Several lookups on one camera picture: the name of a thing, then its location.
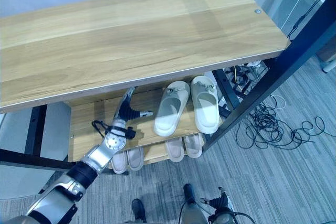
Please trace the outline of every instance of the black wire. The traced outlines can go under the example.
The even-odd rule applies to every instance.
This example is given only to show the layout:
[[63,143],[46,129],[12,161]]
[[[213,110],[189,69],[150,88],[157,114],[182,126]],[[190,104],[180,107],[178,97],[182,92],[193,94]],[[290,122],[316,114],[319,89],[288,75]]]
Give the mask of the black wire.
[[[242,123],[245,125],[245,134],[250,139],[250,142],[244,145],[238,139],[238,132]],[[274,108],[261,103],[245,119],[239,122],[236,131],[236,143],[243,149],[250,149],[255,145],[261,149],[272,146],[283,150],[294,150],[303,143],[313,142],[310,140],[312,136],[324,133],[336,137],[336,135],[327,132],[325,126],[322,117],[316,116],[314,124],[305,120],[301,123],[300,128],[292,129],[286,122],[277,119]]]
[[93,128],[101,135],[102,138],[104,138],[104,135],[100,132],[100,129],[98,128],[97,125],[100,125],[105,131],[111,127],[110,125],[104,123],[103,121],[98,121],[98,120],[94,120],[91,122],[91,125],[93,126]]
[[221,212],[221,214],[229,214],[232,217],[236,216],[236,215],[242,215],[242,216],[245,216],[245,217],[249,218],[252,221],[253,224],[256,224],[255,221],[254,221],[254,219],[250,215],[247,215],[247,214],[245,214],[243,212],[226,211],[226,212]]
[[181,215],[182,215],[182,210],[183,210],[183,207],[184,207],[184,205],[187,203],[187,201],[185,201],[184,203],[183,203],[183,205],[182,205],[182,207],[181,207],[181,210],[180,210],[180,216],[179,216],[179,223],[178,224],[180,224],[180,221],[181,221]]
[[317,5],[317,3],[320,0],[316,0],[312,6],[306,11],[305,14],[303,14],[293,25],[292,30],[289,32],[287,38],[290,39],[290,36],[296,31],[296,29],[298,29],[298,26],[301,24],[301,22],[306,18],[306,16],[311,12],[311,10],[313,10],[313,8]]

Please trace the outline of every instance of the black metal frame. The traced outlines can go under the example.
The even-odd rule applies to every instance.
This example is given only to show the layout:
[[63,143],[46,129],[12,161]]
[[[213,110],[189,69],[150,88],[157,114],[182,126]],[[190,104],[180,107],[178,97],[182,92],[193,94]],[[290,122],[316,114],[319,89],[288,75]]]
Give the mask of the black metal frame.
[[[207,137],[203,151],[215,144],[336,34],[335,3],[336,0],[325,0],[287,49],[277,59],[267,62],[270,71],[261,78],[240,105],[231,110],[219,129],[211,137]],[[227,90],[226,83],[218,82],[219,88]],[[232,103],[229,96],[227,102],[228,105]]]
[[25,154],[41,155],[44,122],[46,120],[47,105],[33,107],[27,134]]
[[[65,161],[60,161],[40,156],[46,112],[47,105],[32,108],[25,152],[19,153],[0,149],[0,165],[66,172],[77,163],[68,162],[67,158]],[[116,174],[112,169],[108,168],[104,169],[103,173]]]
[[[61,161],[0,149],[0,165],[67,172],[76,165],[76,163],[77,162]],[[106,168],[103,173],[115,174],[112,169],[108,168]]]

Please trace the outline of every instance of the tangled cable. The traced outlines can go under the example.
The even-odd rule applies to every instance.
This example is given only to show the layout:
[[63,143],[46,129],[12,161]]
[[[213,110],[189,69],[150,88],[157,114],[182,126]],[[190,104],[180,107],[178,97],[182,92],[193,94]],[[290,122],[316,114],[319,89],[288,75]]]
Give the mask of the tangled cable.
[[[245,133],[251,140],[247,146],[243,146],[238,140],[238,132],[242,123],[246,125]],[[236,143],[244,149],[252,148],[253,145],[266,149],[270,145],[284,150],[294,150],[303,143],[313,142],[310,140],[312,136],[324,133],[336,137],[326,132],[325,126],[324,120],[320,116],[316,116],[315,125],[305,120],[301,123],[300,128],[292,129],[286,122],[277,119],[274,108],[261,103],[244,120],[239,122]],[[286,128],[290,137],[286,137]],[[319,130],[318,133],[312,132],[315,128]]]

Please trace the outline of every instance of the shoe rack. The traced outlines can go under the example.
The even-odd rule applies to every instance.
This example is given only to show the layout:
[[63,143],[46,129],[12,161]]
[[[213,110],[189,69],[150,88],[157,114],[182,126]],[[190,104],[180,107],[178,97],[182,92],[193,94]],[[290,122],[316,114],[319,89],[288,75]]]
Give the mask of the shoe rack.
[[[171,82],[278,57],[289,45],[254,0],[87,0],[1,18],[0,27],[0,113],[66,102],[69,161],[102,141],[91,121],[110,124],[126,88],[138,87],[134,109],[156,113]],[[157,136],[154,118],[130,121],[136,137],[125,147],[144,146],[146,164],[167,159],[165,140],[198,132],[191,98],[173,135]],[[46,164],[1,151],[14,165]],[[72,165],[53,159],[49,168]]]
[[[179,80],[190,82],[194,77],[187,76]],[[178,79],[140,86],[132,96],[131,106],[133,109],[151,110],[154,112],[153,116],[131,120],[127,125],[133,127],[136,135],[134,139],[127,140],[124,150],[144,147],[145,164],[152,164],[168,159],[164,148],[164,141],[199,132],[195,125],[195,114],[191,96],[183,110],[176,131],[172,135],[161,137],[153,130],[155,115],[159,109],[164,88],[176,80]],[[67,102],[71,106],[69,161],[80,160],[89,149],[101,143],[102,138],[92,127],[91,122],[93,120],[103,120],[110,124],[122,95],[123,92],[117,91]]]

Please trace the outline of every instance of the white slipper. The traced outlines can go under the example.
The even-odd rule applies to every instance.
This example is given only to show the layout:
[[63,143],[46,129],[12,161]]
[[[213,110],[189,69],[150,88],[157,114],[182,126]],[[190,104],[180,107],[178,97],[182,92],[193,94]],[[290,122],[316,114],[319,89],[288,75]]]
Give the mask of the white slipper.
[[216,85],[206,76],[197,76],[191,82],[191,95],[196,126],[202,133],[215,133],[219,127]]
[[198,158],[202,154],[202,135],[201,133],[183,137],[185,150],[189,157]]
[[118,152],[116,153],[111,160],[112,168],[115,173],[121,174],[127,170],[127,153]]
[[140,170],[143,166],[143,147],[127,150],[127,157],[131,170]]
[[164,142],[164,147],[169,159],[173,162],[180,162],[184,157],[182,138],[177,137]]
[[175,81],[165,89],[154,121],[157,135],[170,136],[174,133],[189,95],[190,87],[184,81]]

